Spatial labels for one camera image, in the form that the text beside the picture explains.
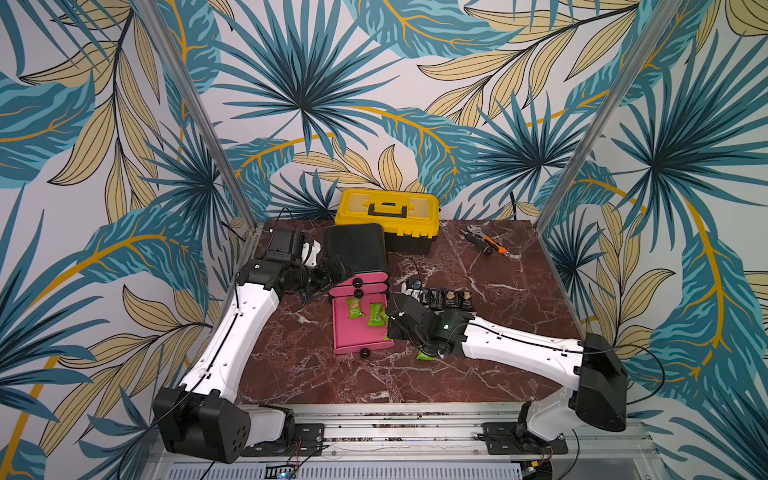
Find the green snack packet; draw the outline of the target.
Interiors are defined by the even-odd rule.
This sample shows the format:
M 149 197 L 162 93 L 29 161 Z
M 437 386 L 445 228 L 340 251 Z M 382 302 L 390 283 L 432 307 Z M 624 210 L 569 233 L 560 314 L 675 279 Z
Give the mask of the green snack packet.
M 361 300 L 356 297 L 347 299 L 348 318 L 354 320 L 357 318 L 363 318 L 365 314 L 361 308 Z
M 437 358 L 436 358 L 436 357 L 433 357 L 433 356 L 427 355 L 427 354 L 425 354 L 425 353 L 423 353 L 423 352 L 419 352 L 419 353 L 417 354 L 417 357 L 416 357 L 416 359 L 417 359 L 417 360 L 420 360 L 420 361 L 436 361 L 436 360 L 437 360 Z
M 388 323 L 385 303 L 371 303 L 368 317 L 368 327 L 386 327 Z

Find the pink bottom drawer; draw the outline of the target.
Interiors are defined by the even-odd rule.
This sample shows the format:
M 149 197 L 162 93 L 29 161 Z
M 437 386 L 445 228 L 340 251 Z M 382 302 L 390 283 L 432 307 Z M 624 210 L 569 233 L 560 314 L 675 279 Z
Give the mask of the pink bottom drawer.
M 385 294 L 369 295 L 361 298 L 361 308 L 365 316 L 350 320 L 346 298 L 332 300 L 334 353 L 336 355 L 357 353 L 363 348 L 370 351 L 390 348 L 394 341 L 388 336 L 386 327 L 368 327 L 368 317 L 371 303 L 385 303 Z

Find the black drawer cabinet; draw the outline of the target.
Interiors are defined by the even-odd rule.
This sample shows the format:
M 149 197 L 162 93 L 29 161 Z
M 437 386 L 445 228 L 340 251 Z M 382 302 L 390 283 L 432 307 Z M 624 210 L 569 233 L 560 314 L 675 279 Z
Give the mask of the black drawer cabinet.
M 344 278 L 363 273 L 387 273 L 385 233 L 378 224 L 335 225 L 323 236 L 325 259 Z

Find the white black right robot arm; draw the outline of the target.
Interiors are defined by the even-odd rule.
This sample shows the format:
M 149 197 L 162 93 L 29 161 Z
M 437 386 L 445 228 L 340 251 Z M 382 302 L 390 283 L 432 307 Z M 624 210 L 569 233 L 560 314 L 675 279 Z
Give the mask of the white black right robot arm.
M 430 358 L 491 361 L 532 372 L 560 388 L 521 407 L 512 437 L 547 446 L 579 426 L 622 432 L 628 374 L 616 348 L 599 334 L 583 339 L 541 336 L 503 327 L 472 312 L 435 311 L 402 293 L 389 297 L 388 334 Z

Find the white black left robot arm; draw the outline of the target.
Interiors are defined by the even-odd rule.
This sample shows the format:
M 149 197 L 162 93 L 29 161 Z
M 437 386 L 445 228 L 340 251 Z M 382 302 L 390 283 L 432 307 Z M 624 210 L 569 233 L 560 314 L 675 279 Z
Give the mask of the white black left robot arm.
M 293 453 L 299 443 L 291 410 L 242 410 L 235 401 L 245 366 L 268 320 L 287 294 L 310 300 L 349 276 L 336 255 L 300 230 L 274 229 L 266 251 L 245 262 L 231 303 L 212 339 L 173 388 L 163 387 L 152 409 L 170 453 L 231 464 L 244 454 Z

